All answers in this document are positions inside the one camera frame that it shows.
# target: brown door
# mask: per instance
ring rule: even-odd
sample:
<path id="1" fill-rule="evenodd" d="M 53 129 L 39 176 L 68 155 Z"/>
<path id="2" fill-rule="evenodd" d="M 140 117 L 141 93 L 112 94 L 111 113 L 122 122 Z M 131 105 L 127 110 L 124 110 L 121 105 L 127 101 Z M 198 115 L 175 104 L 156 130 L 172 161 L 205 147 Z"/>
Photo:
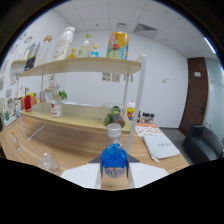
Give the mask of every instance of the brown door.
<path id="1" fill-rule="evenodd" d="M 188 92 L 180 132 L 187 135 L 192 124 L 202 124 L 208 100 L 208 74 L 204 58 L 188 59 Z"/>

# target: wooden desk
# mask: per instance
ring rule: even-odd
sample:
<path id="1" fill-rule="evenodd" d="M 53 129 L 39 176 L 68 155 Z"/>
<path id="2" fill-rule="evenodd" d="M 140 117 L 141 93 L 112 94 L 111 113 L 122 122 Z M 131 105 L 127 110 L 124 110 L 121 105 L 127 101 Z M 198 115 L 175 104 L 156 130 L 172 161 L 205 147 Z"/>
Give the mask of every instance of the wooden desk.
<path id="1" fill-rule="evenodd" d="M 43 125 L 42 122 L 29 117 L 22 117 L 26 133 L 34 133 Z M 11 131 L 18 137 L 22 151 L 15 149 Z M 126 147 L 128 134 L 121 135 L 124 148 Z M 0 142 L 6 158 L 12 161 L 22 162 L 36 166 L 34 156 L 35 149 L 39 146 L 47 146 L 61 166 L 62 172 L 67 169 L 85 165 L 100 156 L 106 147 L 107 133 L 77 130 L 73 128 L 59 127 L 52 124 L 37 133 L 29 142 L 24 138 L 19 119 L 8 127 L 4 127 L 0 133 Z M 140 162 L 155 167 L 164 168 L 169 174 L 188 166 L 182 155 L 160 160 L 156 164 L 149 156 L 142 139 L 135 133 L 129 154 Z M 101 182 L 102 190 L 124 190 L 129 189 L 127 174 L 117 179 L 112 179 L 103 174 Z"/>

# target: notebook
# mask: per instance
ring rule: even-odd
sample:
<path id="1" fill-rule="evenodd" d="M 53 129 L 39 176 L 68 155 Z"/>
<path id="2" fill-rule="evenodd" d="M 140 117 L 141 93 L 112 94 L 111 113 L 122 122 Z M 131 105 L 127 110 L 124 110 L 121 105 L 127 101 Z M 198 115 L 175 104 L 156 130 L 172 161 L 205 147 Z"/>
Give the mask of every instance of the notebook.
<path id="1" fill-rule="evenodd" d="M 154 156 L 157 159 L 164 159 L 180 154 L 180 151 L 165 135 L 144 135 L 142 139 L 151 157 Z"/>

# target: air vent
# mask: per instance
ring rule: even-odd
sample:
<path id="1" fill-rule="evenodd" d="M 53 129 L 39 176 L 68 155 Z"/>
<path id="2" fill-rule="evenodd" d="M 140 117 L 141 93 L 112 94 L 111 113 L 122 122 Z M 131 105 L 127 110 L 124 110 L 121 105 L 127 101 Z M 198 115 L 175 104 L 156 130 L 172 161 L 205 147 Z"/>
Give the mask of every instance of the air vent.
<path id="1" fill-rule="evenodd" d="M 127 24 L 126 23 L 117 23 L 117 28 L 121 28 L 121 29 L 127 29 Z"/>
<path id="2" fill-rule="evenodd" d="M 138 24 L 135 29 L 135 33 L 145 37 L 154 38 L 158 33 L 158 30 L 150 26 Z"/>

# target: shelf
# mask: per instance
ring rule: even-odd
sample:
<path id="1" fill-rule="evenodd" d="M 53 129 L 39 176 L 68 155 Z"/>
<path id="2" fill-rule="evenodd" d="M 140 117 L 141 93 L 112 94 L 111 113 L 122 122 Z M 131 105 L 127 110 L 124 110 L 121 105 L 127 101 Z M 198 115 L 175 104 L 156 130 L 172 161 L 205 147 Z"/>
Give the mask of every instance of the shelf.
<path id="1" fill-rule="evenodd" d="M 80 105 L 62 104 L 63 116 L 53 118 L 51 116 L 50 103 L 38 103 L 32 106 L 32 111 L 20 111 L 23 116 L 38 118 L 46 123 L 52 123 L 64 127 L 77 127 L 79 129 L 88 129 L 96 131 L 106 131 L 102 124 L 103 108 Z M 123 134 L 129 134 L 131 122 L 125 117 L 125 126 L 121 129 Z"/>
<path id="2" fill-rule="evenodd" d="M 20 77 L 42 76 L 65 72 L 112 72 L 132 75 L 141 69 L 141 63 L 119 58 L 69 58 L 39 65 L 23 72 Z"/>

